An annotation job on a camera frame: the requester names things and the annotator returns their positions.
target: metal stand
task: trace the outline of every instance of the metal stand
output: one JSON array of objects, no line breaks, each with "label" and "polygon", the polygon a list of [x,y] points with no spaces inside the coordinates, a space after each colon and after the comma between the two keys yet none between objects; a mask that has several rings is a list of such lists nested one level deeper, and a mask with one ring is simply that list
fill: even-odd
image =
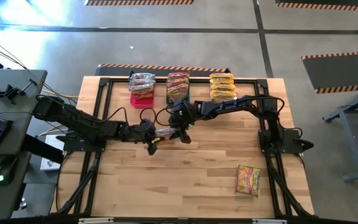
[{"label": "metal stand", "polygon": [[344,182],[358,180],[358,149],[357,149],[356,142],[354,140],[354,135],[352,134],[351,128],[350,128],[349,123],[346,119],[347,114],[355,113],[355,109],[357,109],[357,108],[358,108],[358,97],[356,99],[352,100],[346,106],[340,107],[340,108],[336,109],[334,112],[332,112],[331,114],[328,114],[323,117],[323,120],[327,123],[330,123],[335,118],[339,118],[342,122],[346,138],[349,142],[352,157],[356,164],[357,172],[342,176]]}]

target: black desk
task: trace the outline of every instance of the black desk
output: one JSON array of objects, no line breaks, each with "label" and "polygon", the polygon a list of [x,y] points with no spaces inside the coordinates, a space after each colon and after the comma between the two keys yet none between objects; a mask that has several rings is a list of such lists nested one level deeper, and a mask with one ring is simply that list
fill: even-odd
[{"label": "black desk", "polygon": [[[0,112],[31,112],[36,104],[35,95],[41,92],[46,76],[47,72],[45,70],[0,69],[1,90],[4,90],[7,84],[21,89],[28,84],[29,78],[38,83],[38,86],[32,85],[26,89],[26,96],[17,96],[14,99],[16,105],[11,104],[6,99],[0,98]],[[14,181],[8,186],[0,186],[0,219],[3,219],[11,217],[21,196],[19,193],[31,157],[31,153],[21,152],[21,147],[32,115],[27,113],[4,113],[0,116],[13,121],[11,130],[0,144],[0,162],[6,154],[18,153],[19,157]]]}]

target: stack of snack bags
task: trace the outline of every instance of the stack of snack bags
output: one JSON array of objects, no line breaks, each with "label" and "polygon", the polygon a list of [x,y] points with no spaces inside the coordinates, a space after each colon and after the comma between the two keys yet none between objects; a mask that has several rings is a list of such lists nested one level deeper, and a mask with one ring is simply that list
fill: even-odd
[{"label": "stack of snack bags", "polygon": [[222,102],[235,100],[237,98],[236,86],[234,85],[233,74],[231,73],[214,73],[209,75],[211,83],[211,100],[212,102]]},{"label": "stack of snack bags", "polygon": [[137,100],[152,98],[154,95],[155,75],[150,73],[132,74],[128,90]]},{"label": "stack of snack bags", "polygon": [[188,97],[189,72],[169,73],[167,78],[167,100],[173,103],[176,100],[184,100]]}]

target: yellow snack bag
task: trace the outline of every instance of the yellow snack bag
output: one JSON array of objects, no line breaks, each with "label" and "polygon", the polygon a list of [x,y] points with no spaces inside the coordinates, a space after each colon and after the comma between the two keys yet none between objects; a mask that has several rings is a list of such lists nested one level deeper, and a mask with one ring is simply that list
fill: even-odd
[{"label": "yellow snack bag", "polygon": [[217,84],[217,85],[212,85],[211,86],[211,90],[217,90],[217,91],[235,91],[236,90],[236,86],[235,85],[226,85],[226,84]]},{"label": "yellow snack bag", "polygon": [[260,169],[239,166],[236,192],[258,197]]},{"label": "yellow snack bag", "polygon": [[233,80],[225,79],[225,78],[213,78],[209,82],[212,85],[217,85],[217,84],[233,85],[234,84]]},{"label": "yellow snack bag", "polygon": [[224,78],[224,79],[232,80],[233,79],[233,74],[231,74],[231,73],[214,73],[214,74],[210,74],[209,79],[213,79],[213,78]]},{"label": "yellow snack bag", "polygon": [[237,96],[231,91],[211,91],[210,95],[213,102],[233,100]]}]

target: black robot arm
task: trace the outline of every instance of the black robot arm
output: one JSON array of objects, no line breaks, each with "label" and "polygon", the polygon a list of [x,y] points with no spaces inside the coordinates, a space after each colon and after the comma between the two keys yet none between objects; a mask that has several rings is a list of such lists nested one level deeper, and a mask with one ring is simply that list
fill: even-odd
[{"label": "black robot arm", "polygon": [[102,146],[107,140],[122,142],[142,142],[148,144],[147,150],[152,155],[157,150],[152,142],[155,138],[153,122],[144,119],[140,124],[129,126],[125,121],[100,120],[72,105],[67,105],[60,98],[37,96],[37,105],[32,114],[42,121],[58,122],[70,130],[66,136],[58,139],[64,143],[82,142],[90,147]]}]

